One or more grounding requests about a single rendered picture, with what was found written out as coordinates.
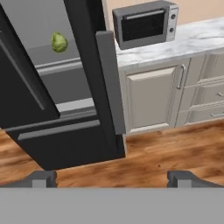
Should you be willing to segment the black fridge door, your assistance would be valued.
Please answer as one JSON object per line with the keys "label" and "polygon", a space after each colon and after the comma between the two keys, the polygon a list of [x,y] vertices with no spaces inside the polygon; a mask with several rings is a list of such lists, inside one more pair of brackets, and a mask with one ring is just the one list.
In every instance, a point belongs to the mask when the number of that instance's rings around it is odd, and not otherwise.
{"label": "black fridge door", "polygon": [[59,117],[60,112],[0,4],[0,128]]}

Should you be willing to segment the grey toaster oven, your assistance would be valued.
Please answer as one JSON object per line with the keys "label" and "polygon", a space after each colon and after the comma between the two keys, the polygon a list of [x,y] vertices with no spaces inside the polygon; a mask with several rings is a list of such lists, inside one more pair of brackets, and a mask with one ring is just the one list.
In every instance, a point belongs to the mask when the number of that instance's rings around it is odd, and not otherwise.
{"label": "grey toaster oven", "polygon": [[115,39],[121,50],[175,39],[179,7],[156,0],[112,10]]}

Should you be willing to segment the green cabbage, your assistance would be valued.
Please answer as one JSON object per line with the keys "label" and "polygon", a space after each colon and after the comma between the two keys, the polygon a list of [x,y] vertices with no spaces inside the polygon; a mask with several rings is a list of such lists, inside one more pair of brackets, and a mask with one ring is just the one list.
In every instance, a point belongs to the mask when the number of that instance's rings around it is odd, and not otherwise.
{"label": "green cabbage", "polygon": [[59,32],[54,32],[51,37],[52,49],[56,53],[63,53],[68,46],[67,39]]}

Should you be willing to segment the cream cupboard door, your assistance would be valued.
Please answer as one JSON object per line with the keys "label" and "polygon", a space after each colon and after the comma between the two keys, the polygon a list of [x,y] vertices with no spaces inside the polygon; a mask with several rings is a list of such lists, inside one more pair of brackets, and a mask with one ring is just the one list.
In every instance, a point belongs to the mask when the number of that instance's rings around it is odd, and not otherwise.
{"label": "cream cupboard door", "polygon": [[[173,128],[179,112],[189,59],[119,71],[127,135]],[[185,65],[181,89],[180,66]]]}

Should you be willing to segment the black fridge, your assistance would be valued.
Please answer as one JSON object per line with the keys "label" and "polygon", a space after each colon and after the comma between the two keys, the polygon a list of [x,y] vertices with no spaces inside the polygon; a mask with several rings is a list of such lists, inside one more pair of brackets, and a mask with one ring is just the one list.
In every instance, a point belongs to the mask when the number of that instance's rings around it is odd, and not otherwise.
{"label": "black fridge", "polygon": [[68,19],[78,41],[87,84],[94,96],[94,109],[60,112],[59,118],[2,129],[39,166],[53,171],[103,162],[125,156],[123,137],[117,135],[95,34],[106,29],[105,20],[95,20],[88,0],[66,0]]}

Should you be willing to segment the cream drawer front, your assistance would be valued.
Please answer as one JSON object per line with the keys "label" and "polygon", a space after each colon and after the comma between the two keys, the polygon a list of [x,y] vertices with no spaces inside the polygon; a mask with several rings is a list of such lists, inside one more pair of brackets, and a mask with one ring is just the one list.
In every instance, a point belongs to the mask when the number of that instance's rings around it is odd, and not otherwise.
{"label": "cream drawer front", "polygon": [[215,108],[196,108],[190,111],[183,111],[178,113],[176,126],[185,126],[195,123],[203,123],[217,119],[223,119],[224,116],[211,117],[210,114],[221,114],[224,112],[224,107]]}
{"label": "cream drawer front", "polygon": [[224,52],[206,53],[190,60],[185,86],[224,78]]}
{"label": "cream drawer front", "polygon": [[224,96],[218,96],[218,93],[224,94],[224,82],[185,87],[179,110],[188,110],[201,105],[223,102]]}

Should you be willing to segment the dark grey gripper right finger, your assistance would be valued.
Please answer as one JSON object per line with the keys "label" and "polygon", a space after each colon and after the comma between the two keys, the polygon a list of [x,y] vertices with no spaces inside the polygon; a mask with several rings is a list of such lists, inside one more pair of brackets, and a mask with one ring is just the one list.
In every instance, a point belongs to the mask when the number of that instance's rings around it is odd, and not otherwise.
{"label": "dark grey gripper right finger", "polygon": [[218,185],[213,182],[198,178],[190,171],[168,171],[168,187],[176,188],[224,188],[224,185]]}

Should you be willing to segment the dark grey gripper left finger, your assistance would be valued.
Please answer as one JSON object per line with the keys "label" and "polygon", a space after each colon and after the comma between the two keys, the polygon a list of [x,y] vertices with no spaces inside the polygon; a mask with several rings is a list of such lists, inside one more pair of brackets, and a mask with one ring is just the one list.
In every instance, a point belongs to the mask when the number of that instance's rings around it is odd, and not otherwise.
{"label": "dark grey gripper left finger", "polygon": [[1,187],[18,188],[49,188],[56,187],[56,171],[34,171],[24,179],[3,185]]}

